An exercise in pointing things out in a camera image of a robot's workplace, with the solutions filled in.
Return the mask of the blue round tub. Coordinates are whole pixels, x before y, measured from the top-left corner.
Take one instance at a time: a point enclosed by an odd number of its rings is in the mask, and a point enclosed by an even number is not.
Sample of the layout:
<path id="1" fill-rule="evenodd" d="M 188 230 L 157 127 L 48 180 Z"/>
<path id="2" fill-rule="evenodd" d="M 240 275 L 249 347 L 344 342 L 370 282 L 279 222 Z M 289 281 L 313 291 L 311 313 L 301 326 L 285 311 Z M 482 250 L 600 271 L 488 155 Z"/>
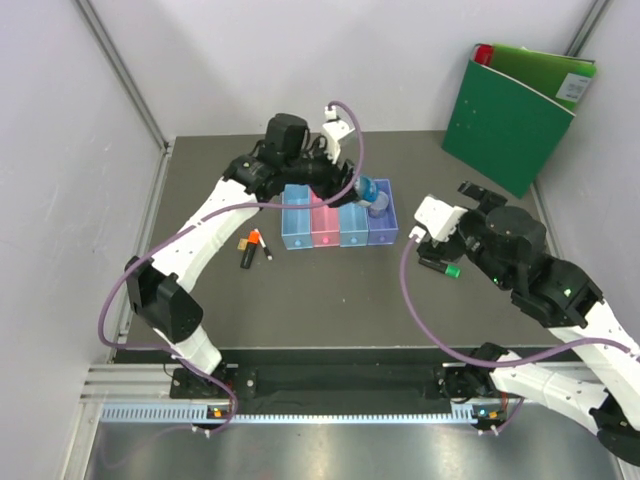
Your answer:
<path id="1" fill-rule="evenodd" d="M 373 205 L 379 196 L 378 187 L 373 179 L 365 175 L 359 175 L 353 184 L 355 199 L 353 202 L 365 208 Z"/>

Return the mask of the green black highlighter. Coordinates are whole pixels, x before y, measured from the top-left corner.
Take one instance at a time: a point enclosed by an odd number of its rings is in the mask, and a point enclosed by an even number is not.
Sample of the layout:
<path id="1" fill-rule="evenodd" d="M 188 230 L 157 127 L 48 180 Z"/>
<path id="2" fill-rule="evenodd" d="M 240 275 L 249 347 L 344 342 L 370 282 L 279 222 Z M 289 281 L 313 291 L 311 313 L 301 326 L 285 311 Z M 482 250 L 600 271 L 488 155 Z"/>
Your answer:
<path id="1" fill-rule="evenodd" d="M 455 265 L 447 264 L 445 262 L 436 261 L 429 258 L 420 258 L 419 264 L 450 278 L 458 278 L 461 273 L 460 268 Z"/>

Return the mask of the light blue drawer bin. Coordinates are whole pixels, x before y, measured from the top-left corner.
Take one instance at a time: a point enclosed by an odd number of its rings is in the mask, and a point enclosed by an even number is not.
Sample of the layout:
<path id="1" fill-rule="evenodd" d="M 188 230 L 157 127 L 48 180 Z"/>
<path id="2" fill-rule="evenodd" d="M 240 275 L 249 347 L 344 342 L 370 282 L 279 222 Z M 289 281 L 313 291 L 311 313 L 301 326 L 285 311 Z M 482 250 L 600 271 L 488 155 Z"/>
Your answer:
<path id="1" fill-rule="evenodd" d="M 282 194 L 282 203 L 289 206 L 309 205 L 311 191 L 306 185 L 288 184 Z M 281 237 L 287 250 L 312 248 L 311 211 L 284 209 L 281 217 Z"/>

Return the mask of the clear paper clip jar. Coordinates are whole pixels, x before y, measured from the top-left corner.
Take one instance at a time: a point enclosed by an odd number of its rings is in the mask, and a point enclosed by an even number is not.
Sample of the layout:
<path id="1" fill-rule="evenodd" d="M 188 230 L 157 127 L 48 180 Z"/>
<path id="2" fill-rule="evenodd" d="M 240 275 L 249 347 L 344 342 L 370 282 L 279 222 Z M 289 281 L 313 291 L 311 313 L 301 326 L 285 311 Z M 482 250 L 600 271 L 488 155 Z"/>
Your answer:
<path id="1" fill-rule="evenodd" d="M 388 195 L 379 190 L 376 199 L 368 207 L 368 214 L 371 218 L 382 218 L 387 214 L 388 206 Z"/>

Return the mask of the orange black highlighter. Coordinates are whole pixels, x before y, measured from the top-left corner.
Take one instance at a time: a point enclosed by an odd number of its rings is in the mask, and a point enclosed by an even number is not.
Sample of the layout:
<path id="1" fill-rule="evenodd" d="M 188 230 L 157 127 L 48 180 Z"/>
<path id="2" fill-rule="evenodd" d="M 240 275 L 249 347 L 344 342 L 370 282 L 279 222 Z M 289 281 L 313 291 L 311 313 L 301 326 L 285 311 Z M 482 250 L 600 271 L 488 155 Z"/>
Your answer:
<path id="1" fill-rule="evenodd" d="M 241 259 L 240 267 L 242 269 L 249 269 L 251 267 L 256 250 L 260 245 L 260 234 L 254 229 L 249 233 L 246 241 L 245 249 Z"/>

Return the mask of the green ring binder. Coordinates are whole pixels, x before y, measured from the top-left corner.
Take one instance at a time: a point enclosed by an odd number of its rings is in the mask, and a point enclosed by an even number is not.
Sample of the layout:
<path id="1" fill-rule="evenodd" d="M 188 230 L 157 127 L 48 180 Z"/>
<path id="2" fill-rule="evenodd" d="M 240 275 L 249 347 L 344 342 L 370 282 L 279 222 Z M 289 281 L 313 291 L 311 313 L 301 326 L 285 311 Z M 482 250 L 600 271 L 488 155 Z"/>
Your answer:
<path id="1" fill-rule="evenodd" d="M 492 69 L 492 45 L 472 48 L 442 148 L 521 198 L 575 113 Z"/>

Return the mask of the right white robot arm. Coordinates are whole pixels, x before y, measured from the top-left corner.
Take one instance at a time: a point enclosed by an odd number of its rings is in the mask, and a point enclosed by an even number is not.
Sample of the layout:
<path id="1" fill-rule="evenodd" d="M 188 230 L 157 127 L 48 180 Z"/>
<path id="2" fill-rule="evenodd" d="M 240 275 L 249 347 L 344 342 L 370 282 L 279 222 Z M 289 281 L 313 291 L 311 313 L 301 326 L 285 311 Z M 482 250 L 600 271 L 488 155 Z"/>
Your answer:
<path id="1" fill-rule="evenodd" d="M 417 208 L 409 235 L 423 265 L 447 269 L 467 258 L 512 304 L 537 321 L 596 376 L 583 382 L 540 366 L 558 354 L 522 358 L 485 343 L 461 356 L 461 395 L 500 392 L 536 402 L 576 422 L 614 456 L 639 463 L 639 345 L 625 331 L 602 290 L 578 265 L 547 251 L 546 228 L 505 197 L 464 182 L 477 201 L 468 209 L 431 195 Z"/>

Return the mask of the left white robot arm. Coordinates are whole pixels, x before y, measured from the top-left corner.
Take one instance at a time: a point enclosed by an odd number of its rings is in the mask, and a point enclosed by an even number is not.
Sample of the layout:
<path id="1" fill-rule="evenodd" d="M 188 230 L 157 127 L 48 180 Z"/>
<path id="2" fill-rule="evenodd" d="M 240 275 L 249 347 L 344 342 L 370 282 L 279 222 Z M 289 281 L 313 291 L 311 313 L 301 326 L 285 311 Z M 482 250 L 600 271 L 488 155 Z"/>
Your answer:
<path id="1" fill-rule="evenodd" d="M 192 384 L 205 396 L 226 387 L 222 355 L 202 325 L 203 308 L 191 292 L 204 268 L 226 241 L 288 185 L 308 186 L 332 208 L 354 202 L 358 170 L 339 159 L 344 143 L 361 135 L 337 104 L 325 109 L 319 136 L 292 114 L 272 117 L 263 139 L 230 162 L 204 203 L 158 251 L 132 258 L 126 287 L 135 315 L 165 342 L 173 355 L 195 370 Z"/>

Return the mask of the pink drawer bin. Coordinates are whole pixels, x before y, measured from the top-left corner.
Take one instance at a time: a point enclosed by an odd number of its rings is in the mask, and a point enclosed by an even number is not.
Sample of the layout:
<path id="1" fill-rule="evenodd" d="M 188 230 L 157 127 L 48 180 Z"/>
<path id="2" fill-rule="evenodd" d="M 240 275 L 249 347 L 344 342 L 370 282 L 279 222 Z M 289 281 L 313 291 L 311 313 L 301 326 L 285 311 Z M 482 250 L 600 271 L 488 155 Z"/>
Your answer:
<path id="1" fill-rule="evenodd" d="M 311 192 L 311 203 L 319 205 L 322 200 Z M 328 206 L 312 208 L 311 239 L 314 248 L 328 248 L 340 246 L 339 210 Z"/>

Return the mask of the purple drawer bin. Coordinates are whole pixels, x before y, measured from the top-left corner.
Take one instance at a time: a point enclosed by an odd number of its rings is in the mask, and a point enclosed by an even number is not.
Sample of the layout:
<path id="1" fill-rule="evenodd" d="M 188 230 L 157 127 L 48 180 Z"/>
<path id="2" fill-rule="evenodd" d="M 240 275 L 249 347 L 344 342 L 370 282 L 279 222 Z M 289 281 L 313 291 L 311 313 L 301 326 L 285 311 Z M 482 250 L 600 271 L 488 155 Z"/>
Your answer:
<path id="1" fill-rule="evenodd" d="M 380 193 L 388 197 L 388 204 L 384 211 L 367 208 L 368 246 L 393 245 L 396 241 L 399 225 L 395 211 L 395 204 L 388 179 L 374 179 Z"/>

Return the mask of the black white marker pen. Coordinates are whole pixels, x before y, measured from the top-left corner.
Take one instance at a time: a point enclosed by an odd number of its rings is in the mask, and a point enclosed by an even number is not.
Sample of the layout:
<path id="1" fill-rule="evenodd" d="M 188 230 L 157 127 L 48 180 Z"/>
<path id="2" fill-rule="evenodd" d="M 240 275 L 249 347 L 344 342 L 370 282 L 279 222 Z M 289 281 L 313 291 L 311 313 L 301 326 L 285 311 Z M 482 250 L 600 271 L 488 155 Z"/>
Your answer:
<path id="1" fill-rule="evenodd" d="M 263 235 L 261 234 L 261 232 L 259 231 L 259 229 L 254 229 L 254 231 L 257 233 L 258 235 L 258 239 L 259 239 L 259 243 L 262 247 L 262 250 L 267 258 L 267 260 L 272 261 L 273 260 L 273 254 L 271 253 L 271 250 L 269 249 L 268 245 L 266 244 L 266 241 L 263 237 Z"/>

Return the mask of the light green folder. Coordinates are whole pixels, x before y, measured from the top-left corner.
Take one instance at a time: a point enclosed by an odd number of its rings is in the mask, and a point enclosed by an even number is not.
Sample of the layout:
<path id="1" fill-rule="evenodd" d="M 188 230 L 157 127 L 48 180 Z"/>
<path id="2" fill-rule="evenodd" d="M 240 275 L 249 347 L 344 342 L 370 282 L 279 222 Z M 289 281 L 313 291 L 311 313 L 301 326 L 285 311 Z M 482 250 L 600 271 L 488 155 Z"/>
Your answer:
<path id="1" fill-rule="evenodd" d="M 573 111 L 597 73 L 594 61 L 493 44 L 489 66 Z"/>

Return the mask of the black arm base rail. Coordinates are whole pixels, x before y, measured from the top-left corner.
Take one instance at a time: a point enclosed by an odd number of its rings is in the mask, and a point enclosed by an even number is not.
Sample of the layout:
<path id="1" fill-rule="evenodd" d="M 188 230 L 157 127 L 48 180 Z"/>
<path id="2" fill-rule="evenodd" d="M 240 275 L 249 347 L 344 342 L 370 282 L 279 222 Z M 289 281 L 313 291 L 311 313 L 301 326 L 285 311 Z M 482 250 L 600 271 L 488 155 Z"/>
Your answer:
<path id="1" fill-rule="evenodd" d="M 172 375 L 169 396 L 225 400 L 231 389 L 240 413 L 422 413 L 445 403 L 510 395 L 466 372 L 433 347 L 225 349 L 217 384 L 185 368 Z"/>

